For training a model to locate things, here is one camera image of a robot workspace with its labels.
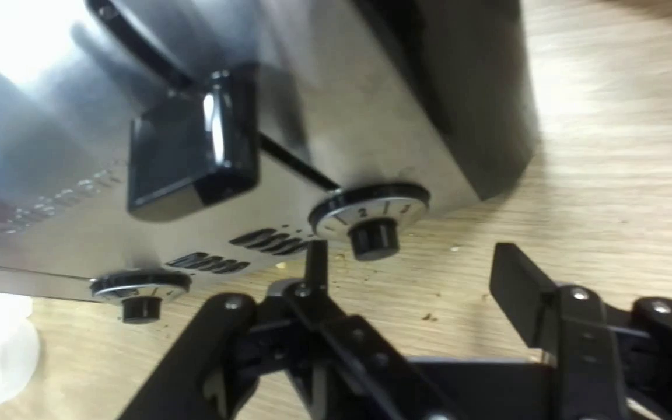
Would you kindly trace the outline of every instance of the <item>stainless steel appliance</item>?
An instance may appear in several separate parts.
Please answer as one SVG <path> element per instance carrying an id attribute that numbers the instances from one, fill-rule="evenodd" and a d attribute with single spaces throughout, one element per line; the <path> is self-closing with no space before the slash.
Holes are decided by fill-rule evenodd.
<path id="1" fill-rule="evenodd" d="M 176 161 L 131 138 L 218 71 L 253 87 L 257 185 L 151 221 L 131 169 Z M 197 290 L 312 237 L 386 256 L 404 224 L 510 189 L 531 140 L 518 0 L 0 0 L 0 291 L 93 299 L 142 267 Z"/>

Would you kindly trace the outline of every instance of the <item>black lever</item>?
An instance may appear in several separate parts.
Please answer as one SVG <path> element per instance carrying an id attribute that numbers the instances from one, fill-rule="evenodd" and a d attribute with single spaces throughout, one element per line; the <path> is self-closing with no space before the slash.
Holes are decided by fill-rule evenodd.
<path id="1" fill-rule="evenodd" d="M 215 71 L 200 92 L 176 92 L 131 125 L 128 211 L 169 221 L 240 196 L 258 182 L 253 87 Z"/>

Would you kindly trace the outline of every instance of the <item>wooden table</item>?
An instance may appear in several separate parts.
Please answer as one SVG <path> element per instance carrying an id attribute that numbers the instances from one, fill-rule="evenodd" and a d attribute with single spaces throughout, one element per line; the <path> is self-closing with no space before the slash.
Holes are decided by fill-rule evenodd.
<path id="1" fill-rule="evenodd" d="M 498 241 L 617 306 L 672 297 L 672 0 L 527 0 L 525 13 L 541 147 L 519 186 L 421 221 L 390 262 L 330 258 L 338 304 L 405 355 L 531 355 L 487 293 Z M 260 297 L 299 272 L 286 265 L 216 290 Z M 36 301 L 40 370 L 0 418 L 113 418 L 200 301 L 168 306 L 151 327 L 123 327 L 104 306 Z M 273 375 L 242 418 L 302 411 Z"/>

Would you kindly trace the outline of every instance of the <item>black knob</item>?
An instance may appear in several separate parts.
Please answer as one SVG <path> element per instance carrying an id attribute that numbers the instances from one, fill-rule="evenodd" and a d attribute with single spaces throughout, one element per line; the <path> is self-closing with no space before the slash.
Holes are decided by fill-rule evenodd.
<path id="1" fill-rule="evenodd" d="M 120 301 L 125 323 L 149 323 L 159 319 L 160 299 L 138 297 Z"/>
<path id="2" fill-rule="evenodd" d="M 399 230 L 393 218 L 370 218 L 350 228 L 354 258 L 376 262 L 399 252 Z"/>

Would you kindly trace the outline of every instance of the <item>wooden surface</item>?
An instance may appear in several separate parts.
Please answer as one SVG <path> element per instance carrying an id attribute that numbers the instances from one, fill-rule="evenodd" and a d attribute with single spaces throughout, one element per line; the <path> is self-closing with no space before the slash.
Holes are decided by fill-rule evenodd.
<path id="1" fill-rule="evenodd" d="M 672 297 L 672 0 L 527 0 L 541 147 L 498 201 L 427 218 L 390 262 L 333 253 L 333 297 L 405 355 L 529 356 L 487 297 L 491 244 L 512 241 L 555 280 L 607 301 Z M 260 297 L 267 271 L 218 291 Z M 200 299 L 168 306 L 154 327 L 117 311 L 36 301 L 41 364 L 0 418 L 113 418 Z M 302 418 L 267 378 L 242 418 Z"/>

